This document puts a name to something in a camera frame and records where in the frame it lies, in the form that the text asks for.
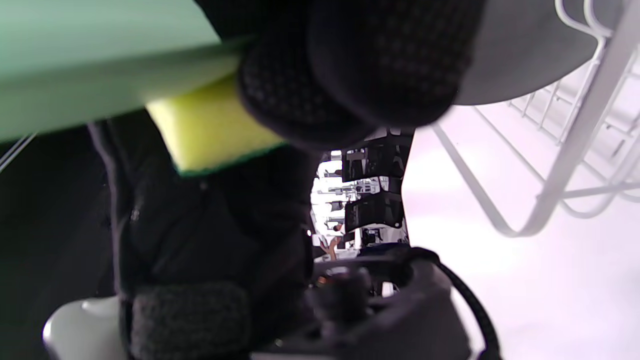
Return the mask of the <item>person's right hand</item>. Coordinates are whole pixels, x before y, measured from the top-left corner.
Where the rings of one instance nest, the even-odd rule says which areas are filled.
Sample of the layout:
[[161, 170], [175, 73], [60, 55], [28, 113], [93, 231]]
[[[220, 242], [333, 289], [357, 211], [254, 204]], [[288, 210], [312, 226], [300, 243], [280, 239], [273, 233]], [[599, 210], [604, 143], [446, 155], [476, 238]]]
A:
[[198, 0], [225, 43], [247, 40], [243, 107], [288, 143], [336, 150], [414, 130], [454, 104], [485, 0]]

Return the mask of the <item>person's left hand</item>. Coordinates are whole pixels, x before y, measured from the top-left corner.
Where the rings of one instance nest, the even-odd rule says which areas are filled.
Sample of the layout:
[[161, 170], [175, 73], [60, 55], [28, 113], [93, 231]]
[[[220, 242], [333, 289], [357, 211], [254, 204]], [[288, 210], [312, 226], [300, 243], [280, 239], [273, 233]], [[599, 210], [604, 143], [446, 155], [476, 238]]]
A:
[[87, 128], [109, 180], [128, 359], [246, 360], [313, 318], [315, 153], [284, 145], [181, 177], [145, 111]]

